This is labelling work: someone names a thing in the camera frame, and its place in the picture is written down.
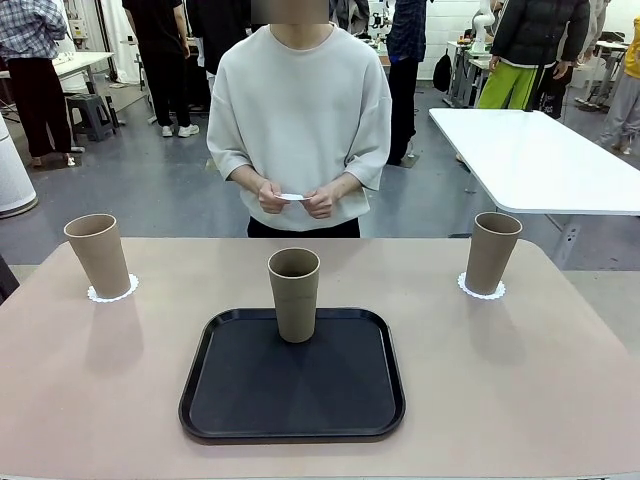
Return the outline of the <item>person's left hand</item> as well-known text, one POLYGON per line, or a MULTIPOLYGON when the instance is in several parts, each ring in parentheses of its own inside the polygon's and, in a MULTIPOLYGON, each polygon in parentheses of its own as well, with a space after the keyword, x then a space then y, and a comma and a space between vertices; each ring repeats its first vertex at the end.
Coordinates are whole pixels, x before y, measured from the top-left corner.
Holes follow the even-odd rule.
POLYGON ((320 187, 304 201, 307 213, 314 219, 330 218, 335 195, 330 186, 320 187))

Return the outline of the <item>person's right hand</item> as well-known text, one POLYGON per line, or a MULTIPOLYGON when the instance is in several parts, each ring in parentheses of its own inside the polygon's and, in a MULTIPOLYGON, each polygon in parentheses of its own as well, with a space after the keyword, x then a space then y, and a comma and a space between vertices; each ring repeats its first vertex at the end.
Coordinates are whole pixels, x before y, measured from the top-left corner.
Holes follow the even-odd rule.
POLYGON ((271 215, 280 214, 289 204, 281 196, 280 187, 269 180, 263 179, 258 186, 257 197, 262 210, 271 215))

